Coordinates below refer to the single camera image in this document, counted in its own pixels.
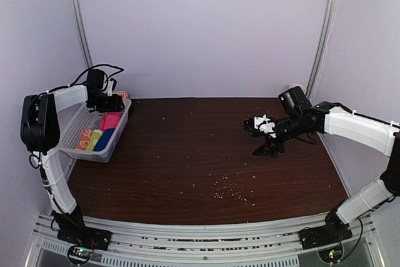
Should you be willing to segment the pink towel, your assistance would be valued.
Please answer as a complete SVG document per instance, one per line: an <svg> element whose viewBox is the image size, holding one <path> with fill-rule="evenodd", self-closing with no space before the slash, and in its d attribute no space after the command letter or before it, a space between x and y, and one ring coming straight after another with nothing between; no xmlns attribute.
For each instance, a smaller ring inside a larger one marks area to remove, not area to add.
<svg viewBox="0 0 400 267"><path fill-rule="evenodd" d="M105 132L109 129L116 129L121 119L121 116L121 112L106 112L105 115L102 116L100 119L99 130Z"/></svg>

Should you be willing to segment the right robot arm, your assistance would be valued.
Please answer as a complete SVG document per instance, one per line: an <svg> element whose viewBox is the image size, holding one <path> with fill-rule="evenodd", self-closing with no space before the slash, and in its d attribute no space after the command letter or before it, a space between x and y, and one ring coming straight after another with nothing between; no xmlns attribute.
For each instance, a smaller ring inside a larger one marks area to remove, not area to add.
<svg viewBox="0 0 400 267"><path fill-rule="evenodd" d="M319 134L350 197L332 209L324 225L300 231L333 243L351 236L349 225L399 197L399 123L361 114L339 102L311 104L300 86L278 96L286 116L264 114L244 121L244 129L263 144L255 156L276 157L290 140L313 144Z"/></svg>

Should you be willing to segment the orange bunny towel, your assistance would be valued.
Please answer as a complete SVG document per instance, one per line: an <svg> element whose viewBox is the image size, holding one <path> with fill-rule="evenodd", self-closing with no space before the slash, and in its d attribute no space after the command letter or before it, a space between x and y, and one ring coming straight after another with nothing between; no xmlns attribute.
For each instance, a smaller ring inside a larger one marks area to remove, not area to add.
<svg viewBox="0 0 400 267"><path fill-rule="evenodd" d="M85 151L91 141L92 133L93 133L93 130L91 130L91 129L83 129L81 131L81 134L79 135L79 139L78 139L75 149Z"/></svg>

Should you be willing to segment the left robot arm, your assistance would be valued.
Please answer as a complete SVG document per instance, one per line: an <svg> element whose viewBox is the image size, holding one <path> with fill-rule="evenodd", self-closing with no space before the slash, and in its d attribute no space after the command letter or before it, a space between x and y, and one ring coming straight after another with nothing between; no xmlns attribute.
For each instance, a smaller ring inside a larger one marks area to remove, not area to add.
<svg viewBox="0 0 400 267"><path fill-rule="evenodd" d="M41 174L59 229L76 244L86 243L90 232L61 168L58 114L78 104L99 113L124 110L122 97L113 92L116 80L103 71L104 67L97 64L87 68L80 74L86 77L83 82L75 79L70 84L28 95L22 107L20 137L30 154L29 163Z"/></svg>

